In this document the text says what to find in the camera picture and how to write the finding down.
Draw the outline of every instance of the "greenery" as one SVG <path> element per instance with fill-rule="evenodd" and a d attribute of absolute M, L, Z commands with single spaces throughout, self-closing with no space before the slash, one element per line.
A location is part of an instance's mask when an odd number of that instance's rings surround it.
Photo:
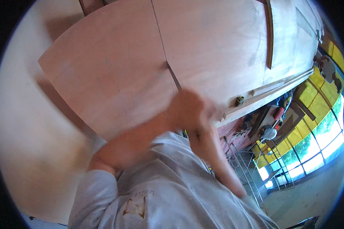
<path fill-rule="evenodd" d="M 340 96 L 338 100 L 335 102 L 334 107 L 333 107 L 333 111 L 337 116 L 339 115 L 341 108 L 342 108 L 342 99 Z M 325 116 L 325 118 L 320 122 L 320 124 L 313 130 L 314 135 L 318 136 L 318 135 L 329 132 L 334 122 L 336 122 L 336 119 L 333 113 L 330 111 Z M 304 156 L 307 154 L 307 150 L 310 147 L 311 138 L 312 138 L 312 134 L 310 133 L 302 141 L 300 141 L 298 144 L 294 146 L 294 149 L 296 150 L 300 160 L 302 160 Z M 286 163 L 286 165 L 289 165 L 298 161 L 298 158 L 296 154 L 294 153 L 293 149 L 290 149 L 286 154 L 283 155 L 282 158 L 283 158 L 283 161 Z"/>

